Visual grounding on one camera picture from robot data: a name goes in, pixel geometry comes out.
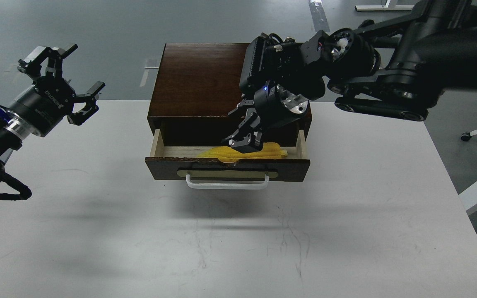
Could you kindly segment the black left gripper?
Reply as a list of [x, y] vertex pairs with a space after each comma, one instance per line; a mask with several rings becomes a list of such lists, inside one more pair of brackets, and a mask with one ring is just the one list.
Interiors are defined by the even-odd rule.
[[[76, 49], [75, 43], [66, 48], [38, 46], [25, 59], [18, 60], [17, 70], [34, 84], [12, 100], [8, 108], [31, 124], [38, 137], [49, 134], [65, 115], [70, 124], [81, 126], [99, 110], [96, 102], [106, 86], [104, 82], [96, 82], [86, 94], [76, 94], [62, 77], [63, 60]], [[76, 103], [85, 106], [74, 113]]]

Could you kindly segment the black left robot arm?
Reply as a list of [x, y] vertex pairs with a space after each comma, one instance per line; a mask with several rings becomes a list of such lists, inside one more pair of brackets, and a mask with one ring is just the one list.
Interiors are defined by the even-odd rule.
[[30, 188], [5, 171], [11, 151], [17, 151], [29, 135], [45, 137], [64, 117], [81, 126], [98, 110], [97, 100], [105, 83], [96, 82], [85, 94], [76, 94], [63, 77], [63, 61], [78, 46], [38, 46], [18, 61], [17, 70], [32, 84], [15, 97], [9, 107], [0, 105], [0, 200], [31, 197]]

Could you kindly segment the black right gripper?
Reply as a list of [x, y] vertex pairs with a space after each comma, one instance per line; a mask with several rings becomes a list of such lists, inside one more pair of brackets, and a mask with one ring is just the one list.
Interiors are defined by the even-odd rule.
[[227, 117], [245, 117], [235, 132], [222, 143], [240, 153], [263, 149], [263, 130], [279, 128], [302, 119], [310, 111], [310, 101], [280, 85], [263, 87], [253, 100], [241, 100]]

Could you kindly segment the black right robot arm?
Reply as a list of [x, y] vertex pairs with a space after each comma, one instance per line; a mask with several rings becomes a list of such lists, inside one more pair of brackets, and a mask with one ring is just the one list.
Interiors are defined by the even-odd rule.
[[303, 118], [326, 90], [350, 113], [424, 121], [445, 90], [477, 91], [477, 6], [421, 0], [407, 15], [306, 42], [261, 34], [246, 49], [230, 112], [246, 115], [223, 142], [260, 151], [265, 132]]

